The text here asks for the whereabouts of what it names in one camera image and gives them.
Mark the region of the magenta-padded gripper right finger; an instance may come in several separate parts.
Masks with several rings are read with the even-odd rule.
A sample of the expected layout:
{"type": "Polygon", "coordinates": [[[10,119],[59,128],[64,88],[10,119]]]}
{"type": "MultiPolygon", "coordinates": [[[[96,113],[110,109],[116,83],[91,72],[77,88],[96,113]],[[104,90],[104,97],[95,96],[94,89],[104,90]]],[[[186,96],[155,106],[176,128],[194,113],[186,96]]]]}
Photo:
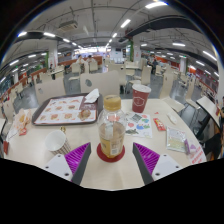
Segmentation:
{"type": "Polygon", "coordinates": [[[159,155],[138,143],[133,144],[133,154],[145,185],[182,169],[168,154],[159,155]]]}

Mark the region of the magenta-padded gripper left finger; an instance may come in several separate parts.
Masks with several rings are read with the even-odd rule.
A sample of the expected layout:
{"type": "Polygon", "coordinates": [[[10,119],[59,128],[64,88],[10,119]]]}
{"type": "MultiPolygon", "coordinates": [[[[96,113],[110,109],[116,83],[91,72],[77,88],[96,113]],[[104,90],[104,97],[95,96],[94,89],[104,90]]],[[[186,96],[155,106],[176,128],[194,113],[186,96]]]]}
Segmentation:
{"type": "Polygon", "coordinates": [[[44,167],[45,171],[80,185],[91,154],[91,144],[86,143],[68,154],[56,154],[44,167]]]}

